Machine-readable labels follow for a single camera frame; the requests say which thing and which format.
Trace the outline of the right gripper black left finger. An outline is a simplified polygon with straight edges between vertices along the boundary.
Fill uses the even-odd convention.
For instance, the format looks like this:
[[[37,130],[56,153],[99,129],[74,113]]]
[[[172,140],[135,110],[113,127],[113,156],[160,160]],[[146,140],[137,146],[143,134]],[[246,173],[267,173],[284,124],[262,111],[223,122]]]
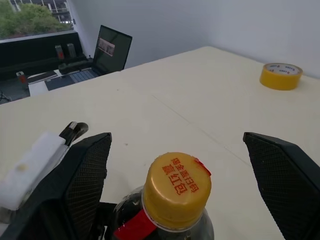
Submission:
[[[85,240],[107,176],[110,133],[73,144],[18,210],[2,240]]]

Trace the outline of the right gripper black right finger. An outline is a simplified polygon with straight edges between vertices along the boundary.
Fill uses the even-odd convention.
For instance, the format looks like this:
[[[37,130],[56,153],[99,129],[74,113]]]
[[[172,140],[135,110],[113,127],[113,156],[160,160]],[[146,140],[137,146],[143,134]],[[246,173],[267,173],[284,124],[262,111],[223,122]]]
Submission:
[[[320,167],[296,144],[245,132],[260,195],[286,240],[320,238]]]

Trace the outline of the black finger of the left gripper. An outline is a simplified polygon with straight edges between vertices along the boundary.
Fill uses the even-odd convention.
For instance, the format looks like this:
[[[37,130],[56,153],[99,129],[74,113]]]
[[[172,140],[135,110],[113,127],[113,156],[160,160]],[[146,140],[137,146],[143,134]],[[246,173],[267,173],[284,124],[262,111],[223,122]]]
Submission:
[[[111,240],[112,233],[110,228],[116,203],[100,202],[97,207],[96,215],[88,235],[89,240]]]

